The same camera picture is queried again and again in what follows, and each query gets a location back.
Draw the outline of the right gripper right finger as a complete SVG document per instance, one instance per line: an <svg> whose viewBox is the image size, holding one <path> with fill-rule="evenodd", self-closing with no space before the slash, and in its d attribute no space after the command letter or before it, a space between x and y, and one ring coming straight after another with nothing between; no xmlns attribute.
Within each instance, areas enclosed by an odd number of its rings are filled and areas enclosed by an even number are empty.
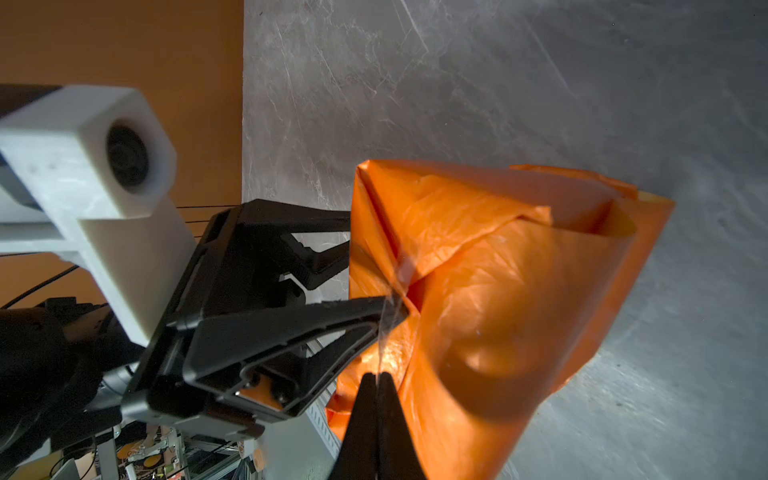
<svg viewBox="0 0 768 480"><path fill-rule="evenodd" d="M426 480L389 372L381 373L377 379L376 415L377 478Z"/></svg>

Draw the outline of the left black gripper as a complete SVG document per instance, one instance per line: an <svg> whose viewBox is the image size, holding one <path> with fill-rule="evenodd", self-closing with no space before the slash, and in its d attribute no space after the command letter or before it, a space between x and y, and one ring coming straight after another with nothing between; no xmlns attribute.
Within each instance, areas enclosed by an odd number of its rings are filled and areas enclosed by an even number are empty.
<svg viewBox="0 0 768 480"><path fill-rule="evenodd" d="M221 439L297 417L377 342L386 296L288 307L349 266L348 241L315 251L297 233L348 232L348 211L257 199L216 215L123 397L125 416Z"/></svg>

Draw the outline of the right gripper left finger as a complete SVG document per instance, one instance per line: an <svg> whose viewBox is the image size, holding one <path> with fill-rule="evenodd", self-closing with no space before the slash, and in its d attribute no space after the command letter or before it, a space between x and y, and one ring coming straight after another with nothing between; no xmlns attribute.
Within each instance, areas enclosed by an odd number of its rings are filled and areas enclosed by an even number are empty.
<svg viewBox="0 0 768 480"><path fill-rule="evenodd" d="M377 378L366 373L329 480L374 480L378 474Z"/></svg>

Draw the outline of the yellow orange wrapping paper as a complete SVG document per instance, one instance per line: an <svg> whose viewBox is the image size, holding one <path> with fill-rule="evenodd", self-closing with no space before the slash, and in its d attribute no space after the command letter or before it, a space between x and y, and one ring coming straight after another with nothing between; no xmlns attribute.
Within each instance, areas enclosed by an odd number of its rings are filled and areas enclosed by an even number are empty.
<svg viewBox="0 0 768 480"><path fill-rule="evenodd" d="M330 430L345 436L362 377L387 371L428 478L495 478L600 348L674 206L585 170L360 164L349 295L409 315L339 375Z"/></svg>

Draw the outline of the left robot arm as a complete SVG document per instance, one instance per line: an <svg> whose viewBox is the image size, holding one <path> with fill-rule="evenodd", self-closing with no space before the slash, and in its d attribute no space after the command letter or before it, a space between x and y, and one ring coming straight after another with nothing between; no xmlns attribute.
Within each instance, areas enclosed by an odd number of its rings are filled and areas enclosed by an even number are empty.
<svg viewBox="0 0 768 480"><path fill-rule="evenodd" d="M346 211L253 200L214 215L150 341L111 308L56 298L1 312L1 469L133 418L226 442L298 417L408 315L396 296L309 303L350 266Z"/></svg>

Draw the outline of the clear adhesive tape strip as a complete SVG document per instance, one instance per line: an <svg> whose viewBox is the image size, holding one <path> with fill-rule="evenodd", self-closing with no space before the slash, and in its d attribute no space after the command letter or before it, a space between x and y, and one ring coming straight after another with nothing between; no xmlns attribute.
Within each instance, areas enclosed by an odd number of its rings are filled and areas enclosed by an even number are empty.
<svg viewBox="0 0 768 480"><path fill-rule="evenodd" d="M393 333L410 314L407 298L415 273L416 267L411 256L401 253L394 262L392 278L388 280L389 293L379 318L376 373L388 373L395 380L400 378L401 363L406 354L401 352L399 341L393 340Z"/></svg>

